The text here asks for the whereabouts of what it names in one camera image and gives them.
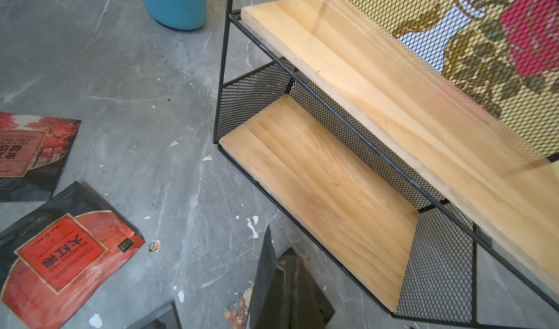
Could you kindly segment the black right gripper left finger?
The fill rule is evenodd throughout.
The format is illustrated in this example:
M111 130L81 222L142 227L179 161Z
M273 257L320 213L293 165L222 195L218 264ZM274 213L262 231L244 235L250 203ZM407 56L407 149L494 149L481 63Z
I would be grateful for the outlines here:
M171 301L133 323L129 329L182 329L176 304Z

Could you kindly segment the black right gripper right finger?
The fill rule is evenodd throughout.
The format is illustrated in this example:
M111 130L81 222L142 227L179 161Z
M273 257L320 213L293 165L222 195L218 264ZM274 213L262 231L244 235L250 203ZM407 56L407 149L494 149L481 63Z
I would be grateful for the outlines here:
M325 328L336 310L291 247L277 256L267 229L248 309L249 328Z

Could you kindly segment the red label tea bag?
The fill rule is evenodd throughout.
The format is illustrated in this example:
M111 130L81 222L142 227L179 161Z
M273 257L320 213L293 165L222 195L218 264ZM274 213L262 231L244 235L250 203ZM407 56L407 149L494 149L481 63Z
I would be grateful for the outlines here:
M74 182L1 232L1 302L28 328L60 328L144 243Z

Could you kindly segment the blue vase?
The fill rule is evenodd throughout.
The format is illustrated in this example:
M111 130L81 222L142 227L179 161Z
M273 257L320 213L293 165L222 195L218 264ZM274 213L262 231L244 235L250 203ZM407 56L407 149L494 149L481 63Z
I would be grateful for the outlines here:
M197 30L207 22L207 0L144 0L144 7L158 23L179 31Z

